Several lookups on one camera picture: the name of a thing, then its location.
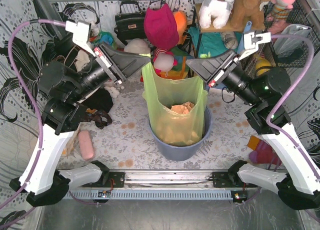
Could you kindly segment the green trash bag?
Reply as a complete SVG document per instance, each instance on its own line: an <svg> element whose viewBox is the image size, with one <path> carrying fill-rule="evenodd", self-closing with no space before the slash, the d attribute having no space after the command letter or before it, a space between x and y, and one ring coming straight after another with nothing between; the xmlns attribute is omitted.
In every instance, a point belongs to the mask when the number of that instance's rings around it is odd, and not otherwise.
<svg viewBox="0 0 320 230"><path fill-rule="evenodd" d="M201 139L208 93L200 77L171 80L159 77L151 62L141 70L148 117L152 130L160 138L181 134L186 140ZM194 103L188 114L171 111L172 105Z"/></svg>

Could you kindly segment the blue trash bin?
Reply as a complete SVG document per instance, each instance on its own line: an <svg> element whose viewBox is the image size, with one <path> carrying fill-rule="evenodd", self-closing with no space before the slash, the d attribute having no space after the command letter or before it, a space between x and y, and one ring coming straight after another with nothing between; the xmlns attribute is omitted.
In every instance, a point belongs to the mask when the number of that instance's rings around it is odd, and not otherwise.
<svg viewBox="0 0 320 230"><path fill-rule="evenodd" d="M160 154L167 160L186 161L196 155L212 130L213 116L208 106L206 106L204 111L203 122L202 136L199 141L194 141L194 138L186 140L183 135L173 135L172 133L160 138L160 136L156 135L152 130L150 122L148 123L150 132L155 139L155 144Z"/></svg>

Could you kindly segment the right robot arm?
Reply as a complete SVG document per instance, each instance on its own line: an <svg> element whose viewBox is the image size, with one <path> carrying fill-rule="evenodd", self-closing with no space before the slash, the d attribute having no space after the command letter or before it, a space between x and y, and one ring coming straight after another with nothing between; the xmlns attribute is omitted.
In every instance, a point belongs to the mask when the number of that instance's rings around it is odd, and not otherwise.
<svg viewBox="0 0 320 230"><path fill-rule="evenodd" d="M245 116L249 125L276 152L286 172L274 172L240 160L228 169L235 186L251 184L276 193L294 210L320 205L320 170L295 132L280 99L291 85L285 69L268 67L255 78L239 65L236 53L229 50L212 58L187 60L186 64L209 85L223 84L249 105Z"/></svg>

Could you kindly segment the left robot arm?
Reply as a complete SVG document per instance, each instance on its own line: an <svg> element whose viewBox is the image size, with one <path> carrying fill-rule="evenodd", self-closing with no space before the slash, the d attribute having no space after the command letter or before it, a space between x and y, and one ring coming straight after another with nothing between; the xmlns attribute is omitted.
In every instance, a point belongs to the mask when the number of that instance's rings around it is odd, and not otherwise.
<svg viewBox="0 0 320 230"><path fill-rule="evenodd" d="M72 170L58 170L57 165L67 142L85 120L84 101L108 80L126 80L150 58L117 51L105 43L95 47L93 54L79 72L57 61L40 71L38 88L49 100L40 118L39 148L22 176L9 184L14 191L27 193L26 200L33 207L56 204L72 188L114 185L109 168L97 160Z"/></svg>

